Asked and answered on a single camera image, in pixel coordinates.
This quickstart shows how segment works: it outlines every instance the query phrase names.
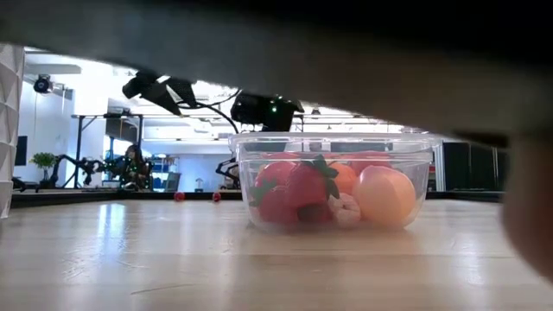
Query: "white pillar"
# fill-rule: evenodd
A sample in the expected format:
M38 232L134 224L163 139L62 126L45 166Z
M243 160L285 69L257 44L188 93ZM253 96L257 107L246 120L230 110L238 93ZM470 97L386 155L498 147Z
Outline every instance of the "white pillar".
M8 217L25 52L0 43L0 218Z

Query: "desk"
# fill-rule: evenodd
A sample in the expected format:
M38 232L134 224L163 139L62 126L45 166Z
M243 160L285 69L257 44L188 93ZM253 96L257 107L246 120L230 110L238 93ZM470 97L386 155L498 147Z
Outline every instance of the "desk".
M0 309L551 308L498 210L429 200L404 232L286 236L249 227L239 201L17 209L0 222Z

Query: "black cable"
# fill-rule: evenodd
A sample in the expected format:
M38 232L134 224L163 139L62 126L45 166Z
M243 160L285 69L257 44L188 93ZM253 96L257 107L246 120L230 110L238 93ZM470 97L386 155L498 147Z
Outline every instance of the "black cable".
M177 105L180 105L180 104L186 104L184 102L178 102ZM184 106L179 106L179 108L181 109L188 109L188 110L195 110L195 109L201 109L201 108L207 108L211 111L214 111L215 113L217 113L218 115L220 115L221 117L224 117L226 121L228 121L228 123L230 123L232 125L232 127L234 128L234 132L236 134L239 134L240 132L238 131L238 127L236 126L236 124L234 123L234 121L232 121L231 118L229 118L225 113L223 113L222 111L220 111L219 109L217 108L213 108L211 105L206 105L206 104L202 104L202 103L198 103L196 102L196 107L192 108L192 107L184 107Z
M221 100L221 101L219 101L219 102L212 103L212 104L204 104L204 105L209 105L209 106L212 106L212 107L215 106L215 105L221 105L221 104L223 104L223 103L225 103L225 102L227 102L227 101L229 101L229 100L231 100L231 99L237 97L237 96L240 94L240 92L242 92L242 90L238 89L233 95L231 95L231 96L229 96L229 97L227 97L227 98L225 98L225 99L223 99L223 100Z

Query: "green plant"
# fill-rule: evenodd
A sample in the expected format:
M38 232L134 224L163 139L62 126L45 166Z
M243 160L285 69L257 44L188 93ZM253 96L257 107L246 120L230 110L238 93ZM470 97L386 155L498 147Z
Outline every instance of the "green plant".
M29 162L41 169L52 168L55 165L55 155L49 152L39 152L33 155Z

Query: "green strawberry leaves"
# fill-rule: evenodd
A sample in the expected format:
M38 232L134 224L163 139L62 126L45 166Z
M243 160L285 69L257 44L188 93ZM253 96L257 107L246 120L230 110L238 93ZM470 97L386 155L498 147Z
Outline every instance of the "green strawberry leaves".
M261 181L261 186L259 187L250 187L250 194L251 194L251 197L253 198L253 201L250 202L250 205L251 206L259 206L259 204L261 204L261 200L263 199L263 197L274 187L276 187L278 184L277 180L276 179L273 179L273 180L270 180L270 181L267 181L267 180L262 180Z
M316 166L311 161L302 160L302 165L307 165L311 168L316 168Z
M336 178L338 176L338 170L334 168L330 168L327 165L327 161L325 160L324 156L318 155L313 160L313 165L315 168L323 174L323 176L327 178Z
M313 160L313 166L322 173L323 176L325 176L325 187L327 189L327 200L332 195L334 198L339 199L340 198L340 191L338 190L338 186L336 186L336 183L334 182L334 178L338 176L338 170L335 168L330 168L327 165L327 161L325 160L325 157L322 155L317 155L315 159Z
M338 186L336 186L336 183L331 179L325 180L326 187L327 187L327 200L330 199L330 196L332 195L334 198L339 199L340 198L340 191L338 190Z

